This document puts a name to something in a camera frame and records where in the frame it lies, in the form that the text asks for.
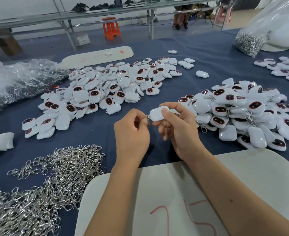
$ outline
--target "navy blue tablecloth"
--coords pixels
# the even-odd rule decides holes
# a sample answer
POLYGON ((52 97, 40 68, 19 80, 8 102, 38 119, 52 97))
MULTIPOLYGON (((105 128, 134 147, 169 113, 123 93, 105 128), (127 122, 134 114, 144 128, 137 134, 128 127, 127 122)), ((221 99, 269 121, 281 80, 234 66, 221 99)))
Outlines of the navy blue tablecloth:
MULTIPOLYGON (((26 180, 17 180, 16 177, 7 176, 6 173, 13 168, 20 169, 29 159, 45 156, 51 154, 56 148, 68 146, 77 147, 78 145, 86 144, 102 146, 102 152, 106 156, 103 166, 106 167, 106 172, 110 172, 116 159, 113 124, 131 108, 137 108, 145 114, 149 114, 150 110, 158 107, 160 103, 176 102, 180 97, 187 94, 195 95, 231 77, 235 81, 255 81, 264 88, 276 87, 288 97, 289 103, 289 81, 284 77, 274 77, 270 74, 271 71, 266 68, 253 65, 253 62, 257 59, 277 59, 280 56, 289 56, 289 50, 283 52, 261 51, 253 59, 232 46, 236 33, 237 30, 230 30, 204 35, 131 43, 129 46, 132 48, 134 56, 123 60, 126 63, 134 63, 144 58, 157 60, 164 56, 176 57, 177 60, 192 58, 196 62, 192 69, 184 69, 181 66, 177 66, 183 75, 164 80, 159 95, 145 95, 138 103, 123 103, 122 110, 113 115, 107 115, 104 110, 100 109, 96 113, 73 120, 67 131, 56 131, 51 138, 37 140, 36 136, 33 136, 26 139, 21 128, 24 119, 36 118, 42 114, 37 107, 42 103, 40 97, 13 104, 0 111, 0 133, 13 132, 15 134, 14 148, 6 152, 0 152, 0 189, 11 191, 18 186, 21 190, 25 190, 34 185, 42 185, 45 176, 34 175, 26 180), (177 50, 178 54, 168 54, 167 50, 169 49, 177 50), (196 77, 195 73, 197 70, 208 72, 209 78, 196 77)), ((103 48, 95 47, 93 51, 101 49, 103 48)), ((60 62, 68 55, 70 53, 57 53, 54 61, 60 62)), ((244 150, 236 141, 220 141, 217 131, 200 132, 199 136, 205 147, 214 155, 244 150)), ((289 141, 286 141, 286 143, 287 151, 277 153, 289 161, 289 141)), ((140 166, 147 167, 179 160, 171 143, 162 141, 157 128, 151 126, 150 147, 140 166)), ((77 214, 77 210, 60 211, 62 227, 60 235, 74 235, 77 214)))

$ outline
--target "floor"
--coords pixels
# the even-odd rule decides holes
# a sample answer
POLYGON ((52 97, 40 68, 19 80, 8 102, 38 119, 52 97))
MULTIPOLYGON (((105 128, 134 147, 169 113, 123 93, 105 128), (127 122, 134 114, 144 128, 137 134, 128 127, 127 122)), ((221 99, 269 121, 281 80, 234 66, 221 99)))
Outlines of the floor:
MULTIPOLYGON (((256 16, 261 10, 246 10, 232 12, 231 22, 226 25, 226 29, 241 28, 248 24, 248 22, 256 16)), ((204 34, 210 32, 220 31, 220 27, 212 28, 210 20, 204 19, 189 21, 189 28, 185 30, 183 27, 180 30, 172 28, 172 20, 158 21, 154 23, 154 38, 168 38, 180 35, 191 36, 196 34, 204 34)), ((78 47, 78 52, 96 51, 100 49, 110 48, 113 45, 128 45, 132 42, 140 42, 149 40, 148 26, 125 25, 120 27, 122 38, 116 36, 113 41, 105 40, 103 29, 88 31, 90 44, 78 47)), ((23 48, 23 53, 15 56, 2 56, 0 61, 4 64, 12 64, 17 61, 28 62, 30 59, 49 59, 54 60, 56 53, 65 51, 67 53, 76 54, 73 51, 69 39, 66 34, 53 35, 34 39, 23 39, 19 41, 23 48)))

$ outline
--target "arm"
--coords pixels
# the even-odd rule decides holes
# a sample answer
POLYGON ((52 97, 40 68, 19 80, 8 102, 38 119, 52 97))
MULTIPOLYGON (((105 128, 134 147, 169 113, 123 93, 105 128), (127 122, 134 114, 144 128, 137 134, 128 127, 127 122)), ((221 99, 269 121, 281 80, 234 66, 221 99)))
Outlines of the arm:
POLYGON ((149 147, 148 120, 143 112, 132 109, 114 129, 116 163, 84 236, 125 235, 136 172, 149 147))
POLYGON ((232 236, 286 236, 289 221, 266 204, 214 157, 201 143, 194 115, 180 103, 164 103, 155 122, 164 140, 171 139, 177 155, 196 176, 209 201, 232 236))

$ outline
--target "forearm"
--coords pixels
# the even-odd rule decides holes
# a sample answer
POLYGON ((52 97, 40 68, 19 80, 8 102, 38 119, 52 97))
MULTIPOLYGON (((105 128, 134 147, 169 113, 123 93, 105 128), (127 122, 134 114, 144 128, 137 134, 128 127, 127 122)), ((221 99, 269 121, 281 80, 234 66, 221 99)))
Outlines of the forearm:
POLYGON ((231 236, 289 235, 289 221, 205 148, 188 165, 231 236))
POLYGON ((107 187, 84 236, 125 235, 137 168, 117 165, 113 167, 107 187))

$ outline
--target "person's left hand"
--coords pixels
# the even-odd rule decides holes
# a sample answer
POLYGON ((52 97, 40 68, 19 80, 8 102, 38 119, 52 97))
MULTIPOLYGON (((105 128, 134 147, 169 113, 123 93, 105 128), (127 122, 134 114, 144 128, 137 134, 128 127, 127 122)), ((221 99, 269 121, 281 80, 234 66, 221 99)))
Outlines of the person's left hand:
POLYGON ((131 109, 114 124, 114 130, 117 153, 115 164, 134 164, 138 168, 150 143, 147 116, 137 109, 131 109))

